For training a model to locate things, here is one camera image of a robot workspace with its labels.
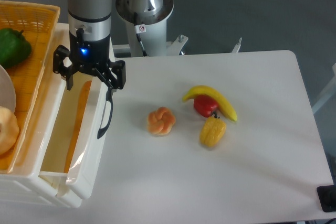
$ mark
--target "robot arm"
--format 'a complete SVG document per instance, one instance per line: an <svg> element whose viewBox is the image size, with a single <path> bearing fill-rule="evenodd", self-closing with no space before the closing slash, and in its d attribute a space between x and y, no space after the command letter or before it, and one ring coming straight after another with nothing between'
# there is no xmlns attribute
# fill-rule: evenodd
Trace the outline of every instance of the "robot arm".
<svg viewBox="0 0 336 224"><path fill-rule="evenodd" d="M53 66L54 73L66 79L68 90L77 71L97 76L109 89L123 88L125 63L109 59L111 9L112 0L68 0L70 50L60 45ZM64 66L67 57L69 67Z"/></svg>

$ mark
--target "gray floor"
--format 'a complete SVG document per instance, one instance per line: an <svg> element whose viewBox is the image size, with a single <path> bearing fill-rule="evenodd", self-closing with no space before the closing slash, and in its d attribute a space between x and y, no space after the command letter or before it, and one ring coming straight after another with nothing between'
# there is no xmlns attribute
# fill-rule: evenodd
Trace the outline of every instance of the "gray floor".
<svg viewBox="0 0 336 224"><path fill-rule="evenodd" d="M59 21L67 22L67 0L11 1L60 6ZM112 15L113 44L127 44L123 22ZM241 51L293 51L311 102L333 77L336 0L174 0L167 25L168 40L189 37L187 54L230 52L239 37ZM335 108L336 95L315 115L330 163L336 156Z"/></svg>

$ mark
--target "red bell pepper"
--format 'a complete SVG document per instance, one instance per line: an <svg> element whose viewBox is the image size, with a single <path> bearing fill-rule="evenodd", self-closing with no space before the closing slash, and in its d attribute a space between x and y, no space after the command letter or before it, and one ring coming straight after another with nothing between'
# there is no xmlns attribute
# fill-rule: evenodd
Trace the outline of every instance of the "red bell pepper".
<svg viewBox="0 0 336 224"><path fill-rule="evenodd" d="M213 98L201 94L194 99L194 108L199 114L201 114L205 118L208 118L213 114L215 114L216 117L215 110L218 108L218 103Z"/></svg>

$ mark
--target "warning sticker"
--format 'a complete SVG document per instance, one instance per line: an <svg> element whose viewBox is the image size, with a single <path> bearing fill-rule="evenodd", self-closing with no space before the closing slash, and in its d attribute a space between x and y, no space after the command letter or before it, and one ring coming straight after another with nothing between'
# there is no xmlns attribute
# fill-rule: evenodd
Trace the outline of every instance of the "warning sticker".
<svg viewBox="0 0 336 224"><path fill-rule="evenodd" d="M136 26L134 26L134 27L135 27L135 32L136 32L137 34L141 34L141 33L146 32L146 26L145 26L145 24L142 24L142 25L136 25Z"/></svg>

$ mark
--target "green bell pepper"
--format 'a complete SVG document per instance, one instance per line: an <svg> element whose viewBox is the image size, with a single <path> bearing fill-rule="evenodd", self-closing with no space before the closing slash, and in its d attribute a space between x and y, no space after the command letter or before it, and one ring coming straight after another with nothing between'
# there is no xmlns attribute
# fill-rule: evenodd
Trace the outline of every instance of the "green bell pepper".
<svg viewBox="0 0 336 224"><path fill-rule="evenodd" d="M0 65L10 68L28 58L31 45L22 35L22 31L11 28L0 30Z"/></svg>

